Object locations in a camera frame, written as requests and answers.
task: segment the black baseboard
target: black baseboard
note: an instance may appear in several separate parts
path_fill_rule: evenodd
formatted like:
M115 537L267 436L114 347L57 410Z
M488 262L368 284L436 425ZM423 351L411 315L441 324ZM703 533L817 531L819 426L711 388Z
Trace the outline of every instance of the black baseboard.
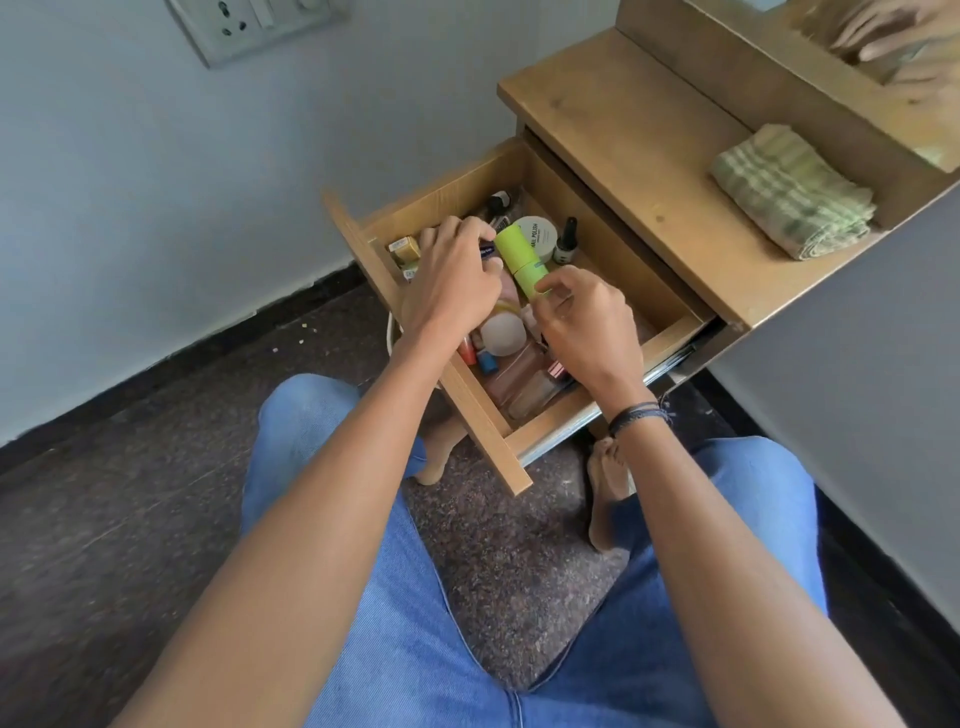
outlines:
M309 288L266 305L248 319L218 331L181 349L150 369L144 370L110 387L92 400L44 425L39 425L0 447L0 474L37 457L59 443L73 437L156 390L187 376L238 349L275 328L295 321L308 311L342 296L364 282L356 263L331 273Z
M740 436L765 434L723 385L703 370L692 384ZM960 674L960 635L926 600L909 576L823 491L817 489L821 531L838 544L900 612Z

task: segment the black bottle cap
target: black bottle cap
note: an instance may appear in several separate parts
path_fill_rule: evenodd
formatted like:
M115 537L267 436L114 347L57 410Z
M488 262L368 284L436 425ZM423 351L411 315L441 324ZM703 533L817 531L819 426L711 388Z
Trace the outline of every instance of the black bottle cap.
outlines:
M577 218L566 218L564 234L557 241L557 247L562 251L572 251L577 247Z

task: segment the plastic bottle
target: plastic bottle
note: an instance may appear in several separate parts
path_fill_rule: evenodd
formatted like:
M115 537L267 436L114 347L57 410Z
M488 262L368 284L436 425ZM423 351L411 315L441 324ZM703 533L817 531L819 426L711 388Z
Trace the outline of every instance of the plastic bottle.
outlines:
M516 224L505 228L493 240L496 251L503 258L504 265L514 274L516 282L528 299L537 295L534 285L546 276L546 266L537 256L537 251Z
M493 312L480 325L484 348L494 356L510 356L523 349L527 342L527 329L520 313L520 296L510 273L500 272L500 298Z

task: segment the makeup item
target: makeup item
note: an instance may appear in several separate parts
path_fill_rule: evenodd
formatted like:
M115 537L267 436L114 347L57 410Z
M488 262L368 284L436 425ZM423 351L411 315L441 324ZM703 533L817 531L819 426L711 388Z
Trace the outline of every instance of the makeup item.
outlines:
M497 407L507 404L531 376L549 363L543 348L534 342L527 342L517 354L498 362L500 371L484 382L484 389Z
M537 295L534 285L546 275L547 270L530 241L517 225L511 225L496 236L493 244L526 297L534 298Z
M469 336L464 337L463 342L459 347L457 347L457 353L460 354L460 358L466 361L470 366L477 363L477 352L470 343Z
M483 205L473 210L470 214L473 217L479 217L485 223L489 223L491 220L503 215L512 202L513 198L510 193L505 189L501 189L499 192L494 192L487 198L487 201Z
M500 368L493 354L484 348L483 337L479 331L470 332L470 343L473 344L473 348L476 351L477 366L480 367L481 372L485 375L491 375Z
M490 226L497 232L501 232L520 217L523 217L523 190L518 190L514 194L513 204L502 215L491 219Z
M545 217L528 215L521 217L516 224L523 233L523 237L530 241L542 262L545 263L553 257L553 251L557 247L557 229L553 223Z
M553 262L557 265L567 265L573 261L573 254L577 252L577 218L566 218L564 234L557 241L557 249L553 252Z
M543 370L536 372L514 397L507 408L513 420L525 420L550 400L559 395L573 382L573 377L559 361L552 361Z
M534 337L534 341L543 340L543 332L540 330L540 324L537 323L537 317L534 316L534 307L529 303L520 309L520 320L523 322L523 325L527 327L527 330L530 331L530 335Z
M490 316L480 325L484 348L494 356L511 356L527 343L527 329L520 319L520 294L509 271L500 271L500 298Z
M420 267L420 261L415 260L412 263L404 263L400 266L400 272L403 274L403 279L407 282L414 279L414 276L417 274L417 269Z
M387 246L387 250L398 263L415 263L420 260L420 247L417 241L407 235Z

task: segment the small bottle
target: small bottle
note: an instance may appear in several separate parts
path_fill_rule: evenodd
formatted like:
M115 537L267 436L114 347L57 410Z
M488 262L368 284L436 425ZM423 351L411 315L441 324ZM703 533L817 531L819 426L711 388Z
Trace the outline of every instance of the small bottle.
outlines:
M566 218L564 234L557 241L553 251L553 262L557 265L567 265L573 261L573 254L577 252L577 218Z
M480 371L485 375L491 375L496 372L500 366L496 363L496 357L484 347L483 337L479 331L475 330L470 333L470 342L476 351L477 366L480 367Z
M507 408L507 415L518 422L530 415L559 395L573 383L573 377L559 361L552 361L546 369L534 374L520 390Z
M522 216L523 193L522 191L518 191L514 194L513 202L507 207L507 209L491 219L490 227L497 232L501 232L504 228L511 226Z
M479 217L485 223L489 223L506 212L512 201L513 198L510 193L501 189L499 192L494 192L483 205L471 212L470 215Z

